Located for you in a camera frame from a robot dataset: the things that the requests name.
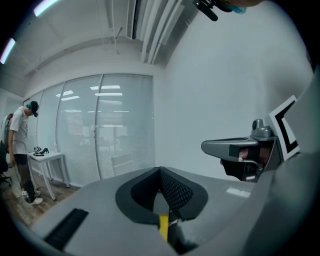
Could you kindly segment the white table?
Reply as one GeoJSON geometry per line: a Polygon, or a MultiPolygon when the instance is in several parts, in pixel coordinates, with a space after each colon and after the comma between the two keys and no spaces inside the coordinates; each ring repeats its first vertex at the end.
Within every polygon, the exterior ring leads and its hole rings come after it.
{"type": "Polygon", "coordinates": [[[57,160],[60,167],[60,173],[62,176],[62,183],[64,183],[68,188],[70,187],[69,178],[67,175],[67,168],[65,164],[65,156],[61,152],[50,152],[45,153],[44,156],[35,156],[32,152],[27,154],[27,163],[30,170],[30,177],[32,184],[35,189],[38,189],[34,177],[33,177],[33,167],[32,167],[32,161],[35,161],[39,165],[39,169],[35,169],[35,172],[42,175],[45,186],[49,192],[49,195],[53,201],[56,200],[56,197],[53,193],[51,184],[49,181],[52,181],[53,178],[51,177],[51,162],[57,160]]]}

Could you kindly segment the white ceiling air vent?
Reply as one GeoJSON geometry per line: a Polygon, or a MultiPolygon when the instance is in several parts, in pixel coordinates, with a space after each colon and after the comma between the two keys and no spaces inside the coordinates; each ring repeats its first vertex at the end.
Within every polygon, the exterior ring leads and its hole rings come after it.
{"type": "Polygon", "coordinates": [[[128,0],[127,19],[126,19],[126,37],[130,40],[135,39],[135,16],[138,6],[138,0],[128,0]]]}

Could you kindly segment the white ceiling ducts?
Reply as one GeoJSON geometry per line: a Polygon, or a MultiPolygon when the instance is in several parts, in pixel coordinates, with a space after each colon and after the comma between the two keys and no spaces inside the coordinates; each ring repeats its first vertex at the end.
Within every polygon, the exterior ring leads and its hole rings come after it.
{"type": "Polygon", "coordinates": [[[132,37],[142,63],[166,67],[197,14],[191,0],[135,0],[132,37]]]}

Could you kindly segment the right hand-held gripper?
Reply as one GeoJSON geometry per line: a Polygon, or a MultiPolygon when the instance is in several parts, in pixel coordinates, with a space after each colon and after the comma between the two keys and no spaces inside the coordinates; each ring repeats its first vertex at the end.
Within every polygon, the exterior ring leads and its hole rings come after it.
{"type": "Polygon", "coordinates": [[[296,101],[297,98],[292,95],[262,119],[264,126],[271,128],[271,137],[255,137],[250,133],[247,137],[205,140],[201,150],[219,159],[238,159],[238,162],[220,161],[225,173],[243,182],[256,183],[263,172],[275,170],[300,151],[296,137],[285,119],[285,114],[296,101]],[[265,164],[259,161],[259,151],[249,152],[251,159],[243,159],[239,157],[239,152],[245,148],[271,148],[271,155],[265,164]]]}

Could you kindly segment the white chair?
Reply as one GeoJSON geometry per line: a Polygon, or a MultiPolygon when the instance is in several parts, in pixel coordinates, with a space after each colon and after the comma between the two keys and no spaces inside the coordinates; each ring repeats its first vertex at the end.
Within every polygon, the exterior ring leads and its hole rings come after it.
{"type": "Polygon", "coordinates": [[[136,170],[134,153],[112,156],[111,166],[114,176],[127,174],[136,170]]]}

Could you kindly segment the glass partition with blinds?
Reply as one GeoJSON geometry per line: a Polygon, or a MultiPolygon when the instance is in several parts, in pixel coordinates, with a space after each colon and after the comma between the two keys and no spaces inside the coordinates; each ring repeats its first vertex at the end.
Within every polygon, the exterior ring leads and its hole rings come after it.
{"type": "Polygon", "coordinates": [[[114,177],[111,157],[134,153],[135,169],[155,165],[153,79],[98,74],[65,81],[31,97],[27,150],[64,154],[69,182],[83,187],[114,177]]]}

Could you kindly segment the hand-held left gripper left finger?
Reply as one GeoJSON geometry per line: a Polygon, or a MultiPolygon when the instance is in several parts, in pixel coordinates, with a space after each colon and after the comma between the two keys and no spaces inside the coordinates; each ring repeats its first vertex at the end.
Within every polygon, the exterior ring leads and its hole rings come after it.
{"type": "Polygon", "coordinates": [[[125,182],[147,172],[140,169],[92,182],[53,206],[32,226],[44,239],[73,209],[87,217],[64,247],[75,256],[176,256],[156,225],[131,221],[116,204],[116,191],[125,182]]]}

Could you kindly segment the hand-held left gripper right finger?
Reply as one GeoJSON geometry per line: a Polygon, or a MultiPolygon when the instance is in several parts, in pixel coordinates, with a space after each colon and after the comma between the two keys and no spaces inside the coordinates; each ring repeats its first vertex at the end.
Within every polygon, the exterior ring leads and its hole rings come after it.
{"type": "Polygon", "coordinates": [[[159,189],[169,206],[167,242],[180,255],[212,239],[236,215],[253,183],[159,168],[159,189]]]}

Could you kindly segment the ceiling strip light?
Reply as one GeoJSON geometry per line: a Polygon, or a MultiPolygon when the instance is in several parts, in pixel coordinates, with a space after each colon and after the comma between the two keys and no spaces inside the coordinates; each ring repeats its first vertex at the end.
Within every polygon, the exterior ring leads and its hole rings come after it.
{"type": "Polygon", "coordinates": [[[43,12],[45,12],[52,5],[58,3],[60,0],[42,0],[34,9],[33,13],[36,17],[39,17],[43,12]]]}
{"type": "Polygon", "coordinates": [[[8,56],[10,55],[12,49],[15,46],[15,44],[16,44],[16,41],[13,38],[10,38],[8,43],[7,43],[7,45],[6,45],[6,47],[5,47],[5,49],[4,49],[4,51],[2,52],[1,57],[0,57],[0,63],[1,64],[5,64],[8,56]]]}

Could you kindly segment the person's right hand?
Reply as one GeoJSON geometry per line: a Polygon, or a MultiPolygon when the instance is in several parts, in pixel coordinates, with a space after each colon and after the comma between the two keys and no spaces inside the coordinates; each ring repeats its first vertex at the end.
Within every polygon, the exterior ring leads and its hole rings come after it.
{"type": "Polygon", "coordinates": [[[259,152],[258,155],[258,160],[265,164],[268,162],[270,155],[271,155],[271,151],[272,149],[269,147],[261,147],[258,150],[254,149],[253,147],[249,147],[249,148],[243,148],[239,151],[239,157],[243,158],[243,159],[252,159],[249,157],[249,152],[259,152]]]}

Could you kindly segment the yellow box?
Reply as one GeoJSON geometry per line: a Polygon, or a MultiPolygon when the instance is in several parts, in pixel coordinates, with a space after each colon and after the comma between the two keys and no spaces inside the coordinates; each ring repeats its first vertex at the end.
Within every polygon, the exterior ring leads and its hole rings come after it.
{"type": "Polygon", "coordinates": [[[159,214],[159,232],[165,241],[168,241],[169,215],[159,214]]]}

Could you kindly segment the black office chair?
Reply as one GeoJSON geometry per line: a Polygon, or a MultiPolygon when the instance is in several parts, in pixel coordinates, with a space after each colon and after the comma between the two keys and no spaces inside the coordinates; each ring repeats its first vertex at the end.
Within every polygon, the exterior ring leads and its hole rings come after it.
{"type": "Polygon", "coordinates": [[[12,178],[10,176],[5,176],[4,172],[7,172],[9,167],[6,159],[7,155],[7,148],[4,145],[2,141],[0,141],[0,185],[2,183],[7,183],[9,186],[11,186],[10,181],[12,181],[12,178]]]}

